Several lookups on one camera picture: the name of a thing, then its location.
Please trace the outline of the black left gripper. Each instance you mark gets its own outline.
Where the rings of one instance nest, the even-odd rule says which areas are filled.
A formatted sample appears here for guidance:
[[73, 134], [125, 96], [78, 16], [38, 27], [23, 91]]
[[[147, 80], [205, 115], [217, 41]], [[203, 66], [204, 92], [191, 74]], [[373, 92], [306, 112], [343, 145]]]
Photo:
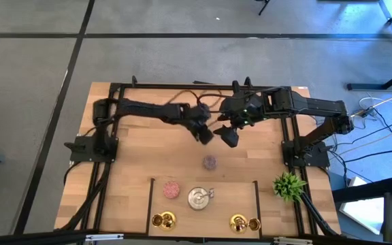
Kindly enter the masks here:
[[191, 107], [189, 104], [182, 104], [180, 110], [180, 124], [189, 128], [189, 131], [196, 141], [200, 141], [203, 145], [208, 144], [214, 137], [214, 134], [209, 130], [206, 124], [211, 118], [208, 105], [200, 103]]

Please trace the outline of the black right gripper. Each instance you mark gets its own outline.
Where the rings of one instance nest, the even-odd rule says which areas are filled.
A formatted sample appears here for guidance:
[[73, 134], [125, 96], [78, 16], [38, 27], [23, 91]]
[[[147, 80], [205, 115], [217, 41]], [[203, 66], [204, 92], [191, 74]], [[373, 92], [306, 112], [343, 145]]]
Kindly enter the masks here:
[[213, 131], [231, 148], [238, 145], [239, 135], [236, 128], [246, 125], [253, 127], [255, 123], [266, 119], [263, 109], [263, 98], [260, 95], [245, 95], [240, 92], [224, 99], [220, 104], [220, 115], [217, 121], [229, 121], [232, 127], [222, 126]]

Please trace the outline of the purple ball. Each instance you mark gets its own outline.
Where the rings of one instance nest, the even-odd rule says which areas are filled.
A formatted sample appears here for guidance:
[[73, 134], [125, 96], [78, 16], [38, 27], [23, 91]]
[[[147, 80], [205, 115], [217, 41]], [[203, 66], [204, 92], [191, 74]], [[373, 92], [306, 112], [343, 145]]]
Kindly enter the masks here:
[[203, 158], [203, 166], [206, 170], [214, 170], [217, 167], [217, 159], [212, 155]]

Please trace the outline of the pink ball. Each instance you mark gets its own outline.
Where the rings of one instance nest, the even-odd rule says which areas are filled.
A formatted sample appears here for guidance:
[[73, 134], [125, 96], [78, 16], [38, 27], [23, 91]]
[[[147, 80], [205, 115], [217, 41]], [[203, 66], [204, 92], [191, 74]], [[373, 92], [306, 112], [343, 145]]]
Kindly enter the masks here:
[[168, 199], [175, 199], [180, 194], [180, 185], [175, 181], [166, 182], [163, 185], [163, 194]]

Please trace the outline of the silver candle tin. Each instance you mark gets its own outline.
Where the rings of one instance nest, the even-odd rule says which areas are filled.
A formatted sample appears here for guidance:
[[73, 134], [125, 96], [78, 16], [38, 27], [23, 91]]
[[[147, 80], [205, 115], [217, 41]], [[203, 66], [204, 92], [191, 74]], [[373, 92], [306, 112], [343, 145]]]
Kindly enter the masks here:
[[210, 202], [210, 193], [202, 187], [195, 187], [189, 191], [187, 202], [191, 209], [203, 210]]

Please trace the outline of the gold candlestick holder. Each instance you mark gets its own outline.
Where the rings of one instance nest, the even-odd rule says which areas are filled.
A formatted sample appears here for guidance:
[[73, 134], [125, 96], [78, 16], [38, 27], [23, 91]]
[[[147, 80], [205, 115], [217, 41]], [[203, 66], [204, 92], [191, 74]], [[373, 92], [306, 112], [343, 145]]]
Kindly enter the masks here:
[[152, 217], [152, 225], [164, 231], [170, 231], [175, 228], [177, 218], [174, 213], [165, 211], [160, 214], [155, 214]]
[[258, 218], [247, 219], [243, 214], [234, 214], [229, 220], [229, 226], [232, 232], [242, 234], [248, 230], [260, 230], [261, 222]]

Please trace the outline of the green artificial plant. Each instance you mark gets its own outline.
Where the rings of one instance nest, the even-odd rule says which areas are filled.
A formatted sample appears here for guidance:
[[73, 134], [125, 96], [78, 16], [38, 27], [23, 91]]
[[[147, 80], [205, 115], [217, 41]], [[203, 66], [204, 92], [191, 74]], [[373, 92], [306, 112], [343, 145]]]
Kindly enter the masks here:
[[283, 172], [273, 181], [273, 190], [275, 195], [281, 197], [284, 202], [301, 202], [301, 195], [307, 184], [296, 174]]

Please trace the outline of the raised wooden shelf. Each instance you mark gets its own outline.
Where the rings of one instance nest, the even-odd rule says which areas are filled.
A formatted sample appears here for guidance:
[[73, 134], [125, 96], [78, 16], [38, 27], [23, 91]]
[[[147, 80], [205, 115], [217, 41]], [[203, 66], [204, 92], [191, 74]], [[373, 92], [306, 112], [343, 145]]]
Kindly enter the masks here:
[[[255, 184], [252, 182], [179, 182], [180, 193], [175, 199], [163, 194], [164, 181], [155, 181], [151, 199], [151, 214], [169, 211], [176, 216], [176, 226], [170, 231], [150, 225], [150, 236], [183, 238], [233, 238], [256, 239], [258, 231], [234, 233], [230, 218], [241, 214], [250, 220], [257, 217]], [[214, 197], [201, 211], [188, 204], [188, 194], [194, 187], [213, 189]]]

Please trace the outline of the black stand leg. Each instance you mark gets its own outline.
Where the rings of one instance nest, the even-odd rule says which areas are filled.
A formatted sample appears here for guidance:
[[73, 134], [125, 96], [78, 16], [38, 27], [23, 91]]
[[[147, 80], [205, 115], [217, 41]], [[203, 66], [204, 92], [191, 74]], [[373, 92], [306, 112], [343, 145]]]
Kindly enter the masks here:
[[269, 3], [271, 0], [255, 0], [255, 1], [256, 1], [256, 2], [261, 2], [261, 4], [262, 4], [262, 7], [261, 7], [261, 9], [259, 10], [259, 13], [258, 13], [258, 16], [261, 16], [262, 13], [264, 12], [264, 10], [266, 9], [268, 3]]

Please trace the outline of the black shelf support bracket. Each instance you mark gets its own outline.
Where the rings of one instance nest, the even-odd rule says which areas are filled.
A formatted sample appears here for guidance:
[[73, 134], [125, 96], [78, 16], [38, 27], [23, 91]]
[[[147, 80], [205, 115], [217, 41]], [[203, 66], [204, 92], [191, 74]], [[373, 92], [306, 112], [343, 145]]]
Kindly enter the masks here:
[[255, 199], [256, 199], [256, 207], [257, 207], [257, 218], [260, 222], [260, 228], [258, 230], [259, 232], [259, 240], [261, 240], [263, 238], [263, 234], [262, 234], [262, 222], [261, 222], [261, 208], [260, 208], [260, 198], [259, 198], [259, 185], [258, 185], [258, 181], [254, 180], [253, 181], [254, 187], [255, 187]]
[[155, 179], [151, 178], [150, 179], [149, 194], [148, 194], [147, 215], [146, 215], [146, 232], [145, 232], [146, 235], [149, 235], [149, 230], [150, 230], [152, 197], [153, 197], [153, 192], [154, 192], [154, 182], [155, 182]]

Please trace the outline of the silver metal bracket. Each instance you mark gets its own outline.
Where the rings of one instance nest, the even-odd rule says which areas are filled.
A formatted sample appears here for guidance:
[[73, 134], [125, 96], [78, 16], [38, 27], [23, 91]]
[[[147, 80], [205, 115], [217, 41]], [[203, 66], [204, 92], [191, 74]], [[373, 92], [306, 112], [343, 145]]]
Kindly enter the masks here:
[[312, 240], [304, 240], [298, 238], [277, 237], [273, 241], [276, 245], [313, 245]]
[[111, 234], [90, 234], [86, 235], [85, 242], [97, 242], [97, 241], [108, 241], [108, 240], [123, 240], [123, 233], [111, 233]]

